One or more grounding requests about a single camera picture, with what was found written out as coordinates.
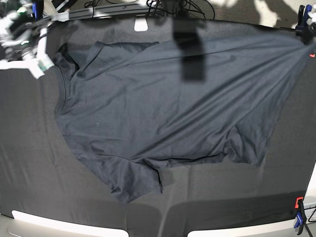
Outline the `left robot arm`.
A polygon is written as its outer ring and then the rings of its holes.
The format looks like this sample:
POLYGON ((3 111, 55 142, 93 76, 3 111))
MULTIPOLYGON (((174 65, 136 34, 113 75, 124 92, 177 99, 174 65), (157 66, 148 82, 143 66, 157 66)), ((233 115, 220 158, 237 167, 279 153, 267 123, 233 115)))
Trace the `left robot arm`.
POLYGON ((295 27, 296 36, 307 45, 316 39, 316 4, 300 5, 298 23, 295 27))

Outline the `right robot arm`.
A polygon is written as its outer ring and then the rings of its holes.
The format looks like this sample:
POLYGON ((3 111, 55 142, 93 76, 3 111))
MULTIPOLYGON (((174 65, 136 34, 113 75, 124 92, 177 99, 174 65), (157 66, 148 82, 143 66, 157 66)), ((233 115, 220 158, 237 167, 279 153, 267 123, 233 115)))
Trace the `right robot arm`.
POLYGON ((48 26, 44 1, 19 0, 17 9, 4 12, 9 1, 0 2, 0 69, 27 69, 39 79, 54 66, 46 53, 48 26))

